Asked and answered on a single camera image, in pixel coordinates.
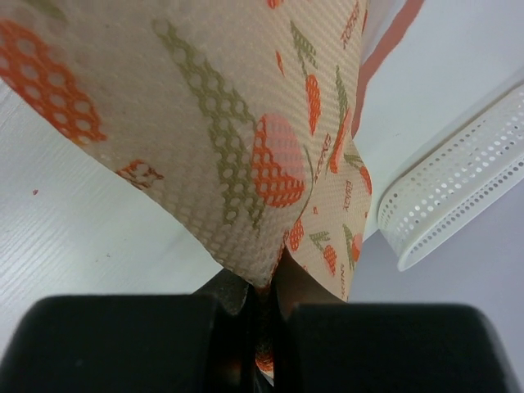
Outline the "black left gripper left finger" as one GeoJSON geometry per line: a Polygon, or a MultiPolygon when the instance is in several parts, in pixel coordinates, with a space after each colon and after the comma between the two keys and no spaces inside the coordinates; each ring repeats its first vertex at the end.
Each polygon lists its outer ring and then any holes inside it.
{"type": "Polygon", "coordinates": [[[18,324],[4,392],[252,392],[251,285],[227,271],[191,295],[49,296],[18,324]]]}

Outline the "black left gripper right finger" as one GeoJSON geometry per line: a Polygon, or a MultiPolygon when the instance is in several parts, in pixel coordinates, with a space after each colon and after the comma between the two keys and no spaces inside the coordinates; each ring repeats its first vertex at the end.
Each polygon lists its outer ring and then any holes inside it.
{"type": "Polygon", "coordinates": [[[519,392],[489,319],[458,304],[347,304],[292,258],[272,282],[278,392],[519,392]]]}

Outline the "floral mesh laundry bag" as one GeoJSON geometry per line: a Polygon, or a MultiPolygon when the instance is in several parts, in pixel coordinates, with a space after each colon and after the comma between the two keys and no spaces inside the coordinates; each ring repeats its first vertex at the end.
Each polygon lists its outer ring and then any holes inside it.
{"type": "Polygon", "coordinates": [[[366,90],[405,1],[4,1],[1,82],[30,117],[145,193],[269,292],[285,253],[340,300],[373,185],[366,90]]]}

